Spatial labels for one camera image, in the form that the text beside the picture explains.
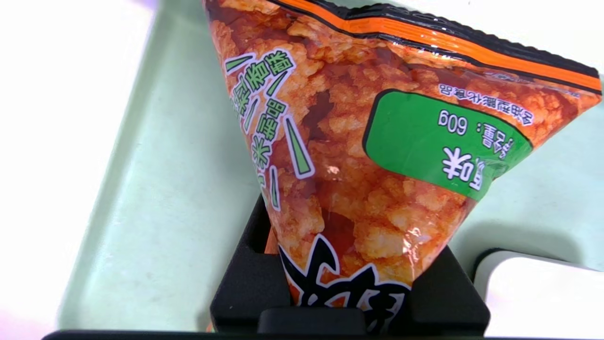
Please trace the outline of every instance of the white object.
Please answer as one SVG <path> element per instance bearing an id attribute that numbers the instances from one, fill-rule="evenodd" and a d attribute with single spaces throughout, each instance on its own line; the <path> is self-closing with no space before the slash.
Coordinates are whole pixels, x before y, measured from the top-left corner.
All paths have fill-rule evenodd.
<path id="1" fill-rule="evenodd" d="M 491 312 L 487 337 L 604 339 L 604 273 L 509 251 L 490 254 L 474 285 Z"/>
<path id="2" fill-rule="evenodd" d="M 604 45 L 575 39 L 604 35 L 587 0 L 547 16 L 524 1 L 530 20 L 510 2 L 400 2 L 602 61 Z M 205 329 L 259 190 L 199 0 L 1 7 L 0 339 Z M 601 126 L 604 106 L 492 186 L 451 243 L 466 268 L 505 246 L 604 269 Z"/>

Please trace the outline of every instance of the light green surface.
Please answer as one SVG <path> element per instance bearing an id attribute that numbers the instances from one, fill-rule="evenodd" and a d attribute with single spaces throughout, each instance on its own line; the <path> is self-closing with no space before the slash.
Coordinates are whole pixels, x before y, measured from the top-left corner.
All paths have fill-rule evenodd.
<path id="1" fill-rule="evenodd" d="M 168 4 L 150 38 L 61 328 L 205 330 L 259 194 L 201 6 Z M 451 241 L 466 269 L 482 251 L 504 247 L 604 270 L 602 126 L 600 106 L 492 185 Z"/>
<path id="2" fill-rule="evenodd" d="M 205 329 L 260 193 L 201 11 L 170 3 L 150 38 L 62 329 Z"/>

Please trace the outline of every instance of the black plastic stand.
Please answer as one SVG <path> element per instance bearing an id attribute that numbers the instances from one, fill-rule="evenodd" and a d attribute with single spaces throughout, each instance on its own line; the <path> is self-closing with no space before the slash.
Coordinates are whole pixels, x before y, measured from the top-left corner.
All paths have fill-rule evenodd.
<path id="1" fill-rule="evenodd" d="M 255 333 L 258 330 L 278 333 L 271 327 L 289 323 L 289 327 L 279 331 L 300 334 L 296 325 L 309 328 L 309 324 L 318 322 L 319 313 L 326 313 L 319 319 L 334 318 L 341 324 L 349 319 L 353 320 L 351 324 L 358 324 L 355 318 L 359 314 L 346 309 L 309 313 L 298 310 L 299 307 L 290 307 L 292 301 L 281 260 L 277 255 L 263 253 L 270 227 L 260 197 L 212 301 L 210 313 L 214 328 L 229 333 Z M 265 310 L 276 307 L 279 307 L 278 312 L 273 310 L 262 315 Z M 391 323 L 390 333 L 394 336 L 482 336 L 489 320 L 489 310 L 446 247 L 414 283 L 402 310 Z M 323 334 L 335 333 L 325 330 Z"/>
<path id="2" fill-rule="evenodd" d="M 170 332 L 120 332 L 120 331 L 59 331 L 45 336 L 42 340 L 370 340 L 371 336 L 315 336 L 315 335 L 234 335 L 224 333 L 170 333 Z M 382 340 L 396 340 L 392 336 L 380 337 Z M 407 340 L 435 340 L 418 336 L 406 337 Z M 443 336 L 439 340 L 484 340 L 481 336 Z M 489 340 L 509 340 L 489 338 Z M 539 340 L 537 338 L 514 338 L 514 340 Z"/>

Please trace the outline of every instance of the orange snack bag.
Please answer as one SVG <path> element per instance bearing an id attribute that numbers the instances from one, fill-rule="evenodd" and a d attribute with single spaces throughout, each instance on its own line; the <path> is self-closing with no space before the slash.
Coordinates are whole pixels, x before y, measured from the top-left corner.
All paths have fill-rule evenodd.
<path id="1" fill-rule="evenodd" d="M 598 72 L 392 5 L 204 0 L 292 296 L 387 329 L 495 178 Z"/>

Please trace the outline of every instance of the plastic packaging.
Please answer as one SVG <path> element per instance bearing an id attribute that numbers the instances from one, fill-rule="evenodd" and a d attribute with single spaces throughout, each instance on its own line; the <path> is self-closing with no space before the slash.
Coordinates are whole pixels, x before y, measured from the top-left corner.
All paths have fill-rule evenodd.
<path id="1" fill-rule="evenodd" d="M 593 68 L 392 5 L 204 5 L 295 302 L 373 333 L 493 180 L 601 100 Z"/>

